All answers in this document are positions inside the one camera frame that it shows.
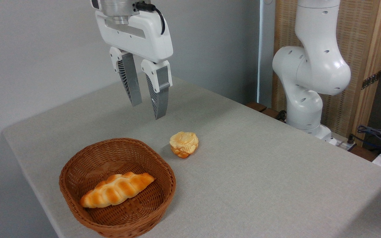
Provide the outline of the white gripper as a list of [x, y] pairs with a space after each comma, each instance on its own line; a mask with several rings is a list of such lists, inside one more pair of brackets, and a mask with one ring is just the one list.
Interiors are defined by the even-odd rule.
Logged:
[[141, 67], [146, 74], [155, 119], [165, 116], [168, 89], [173, 85], [170, 63], [166, 60], [173, 55], [168, 25], [165, 24], [165, 31], [161, 34], [160, 16], [149, 12], [131, 16], [128, 24], [115, 24], [100, 11], [95, 11], [95, 15], [102, 38], [112, 46], [112, 65], [120, 76], [131, 105], [142, 103], [135, 54], [144, 58]]

